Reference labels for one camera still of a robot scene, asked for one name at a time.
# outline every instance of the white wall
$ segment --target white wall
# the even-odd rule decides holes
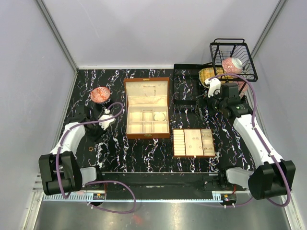
[[[16,230],[73,79],[33,0],[0,1],[0,229]]]
[[[252,49],[278,0],[44,0],[79,67],[211,61],[218,37]]]
[[[254,83],[270,141],[296,165],[293,191],[307,226],[307,2],[288,1],[254,59]]]

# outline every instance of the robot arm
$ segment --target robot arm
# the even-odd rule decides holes
[[[59,182],[57,180],[57,175],[55,171],[55,159],[58,149],[61,147],[61,142],[65,138],[60,155],[59,155],[59,165],[62,169],[60,172],[62,186],[65,192],[79,191],[82,185],[94,181],[97,178],[96,168],[87,167],[79,168],[75,154],[81,139],[85,134],[88,134],[92,138],[97,138],[103,135],[110,124],[115,122],[115,118],[108,121],[100,122],[98,124],[88,124],[79,125],[73,129],[73,126],[90,121],[91,109],[86,107],[77,108],[75,117],[68,120],[68,124],[65,125],[64,134],[69,131],[69,135],[65,138],[64,135],[61,136],[59,142],[55,148],[47,155],[42,155],[39,158],[39,168],[41,172],[43,189],[46,195],[59,194]],[[105,110],[105,114],[102,115],[99,120],[105,120],[106,118],[111,118],[112,115],[109,114],[109,110]]]
[[[271,156],[273,155],[281,166],[290,188],[295,174],[295,165],[292,161],[284,161],[282,156],[276,152],[257,121],[255,121],[255,127],[252,126],[252,110],[247,103],[241,101],[238,95],[238,85],[236,83],[221,85],[217,78],[206,80],[205,83],[210,85],[207,97],[209,113],[221,112],[224,117],[233,122],[234,128],[241,135],[253,156],[257,168],[255,172],[238,167],[229,168],[225,171],[225,180],[231,184],[248,188],[257,200],[285,195],[284,182]],[[265,149],[254,128],[257,128],[271,152]]]

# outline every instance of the jewelry box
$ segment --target jewelry box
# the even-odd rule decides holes
[[[128,139],[169,138],[169,78],[124,79]]]

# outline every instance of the metal frame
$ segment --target metal frame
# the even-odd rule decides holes
[[[67,61],[69,62],[71,68],[73,69],[74,72],[77,72],[78,66],[75,63],[75,61],[72,58],[72,55],[70,54],[69,50],[67,49],[67,46],[65,45],[65,42],[63,38],[61,37],[45,3],[43,0],[34,0],[40,9],[42,15],[44,16],[51,32],[53,33],[56,41],[58,42],[58,45],[60,46],[61,50],[63,51],[64,56],[66,57]]]

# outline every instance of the purple cable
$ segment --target purple cable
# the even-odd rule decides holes
[[[267,144],[265,143],[265,141],[263,140],[262,136],[260,135],[259,131],[257,130],[257,128],[255,128],[255,117],[256,117],[256,111],[257,111],[257,99],[256,99],[256,94],[255,94],[255,90],[254,90],[254,87],[251,85],[251,83],[246,80],[245,78],[243,78],[242,76],[240,75],[237,75],[237,74],[233,74],[233,73],[224,73],[224,74],[219,74],[219,75],[216,75],[214,77],[211,77],[209,78],[209,80],[212,80],[213,78],[218,78],[218,77],[221,77],[221,76],[225,76],[225,75],[231,75],[231,76],[234,76],[234,77],[237,77],[237,78],[240,78],[242,79],[243,81],[245,81],[251,91],[253,92],[253,99],[254,99],[254,110],[253,110],[253,114],[252,114],[252,117],[251,117],[251,122],[252,122],[252,125],[254,127],[254,130],[258,136],[258,138],[260,139],[261,143],[263,144],[263,146],[265,147],[265,149],[267,150],[267,152],[270,154],[271,153],[271,150],[270,148],[267,146]],[[289,187],[289,184],[287,182],[287,179],[286,179],[286,176],[281,168],[281,166],[279,165],[278,161],[276,160],[276,158],[272,155],[271,156],[272,160],[274,161],[274,163],[276,164],[277,168],[278,168],[278,171],[279,173],[281,174],[282,176],[282,179],[283,179],[283,183],[286,187],[286,191],[287,191],[287,200],[284,204],[277,204],[275,203],[274,201],[272,201],[271,199],[268,198],[268,201],[270,201],[272,204],[278,206],[278,207],[286,207],[289,203],[290,203],[290,200],[291,200],[291,191],[290,191],[290,187]]]
[[[121,109],[120,109],[120,111],[119,111],[116,115],[114,115],[114,116],[112,116],[112,117],[109,117],[109,118],[106,118],[106,119],[103,119],[103,120],[88,121],[88,122],[78,123],[78,124],[72,126],[69,130],[67,130],[67,131],[63,134],[63,137],[62,137],[62,139],[61,139],[61,141],[60,141],[60,143],[59,143],[59,144],[60,144],[60,147],[58,148],[57,155],[56,155],[56,171],[57,171],[57,178],[58,178],[58,182],[59,182],[59,189],[60,189],[60,191],[61,191],[62,196],[63,196],[65,199],[67,199],[67,198],[69,197],[69,195],[71,194],[71,193],[68,193],[67,195],[65,194],[64,188],[63,188],[63,185],[62,185],[61,175],[60,175],[60,172],[59,172],[59,154],[60,154],[60,152],[61,152],[61,148],[63,147],[65,138],[67,137],[67,135],[69,134],[69,132],[70,132],[72,129],[74,129],[74,128],[78,127],[78,126],[88,125],[88,124],[95,124],[95,123],[100,123],[100,122],[108,121],[108,120],[111,120],[111,119],[113,119],[113,118],[118,117],[118,116],[123,112],[123,110],[124,110],[124,105],[123,105],[122,103],[120,103],[120,102],[115,102],[115,103],[111,104],[107,109],[110,110],[110,108],[113,107],[113,106],[116,105],[116,104],[121,105]],[[133,211],[135,210],[135,206],[136,206],[136,199],[135,199],[134,193],[133,193],[132,190],[131,190],[127,185],[125,185],[124,183],[119,182],[119,181],[113,181],[113,182],[118,183],[118,184],[121,184],[122,186],[126,187],[126,188],[129,190],[129,192],[130,192],[131,195],[133,196],[134,206],[133,206],[133,208],[132,208],[131,210],[129,210],[129,211],[127,211],[127,212],[116,212],[116,211],[107,210],[107,209],[104,209],[104,208],[103,208],[103,210],[104,210],[104,211],[113,212],[113,213],[130,213],[130,212],[133,212]]]
[[[127,185],[125,185],[124,183],[119,182],[119,181],[92,181],[92,182],[86,183],[86,185],[100,184],[100,183],[118,183],[118,184],[124,186],[125,188],[127,188],[128,191],[131,193],[131,195],[133,197],[133,208],[130,209],[129,211],[123,211],[123,212],[112,211],[112,210],[109,210],[109,209],[105,209],[105,208],[102,208],[102,207],[96,207],[96,206],[92,205],[93,208],[99,209],[101,211],[112,212],[112,213],[117,213],[117,214],[128,214],[128,213],[134,212],[134,210],[136,208],[136,198],[135,198],[135,195],[132,192],[132,190]]]

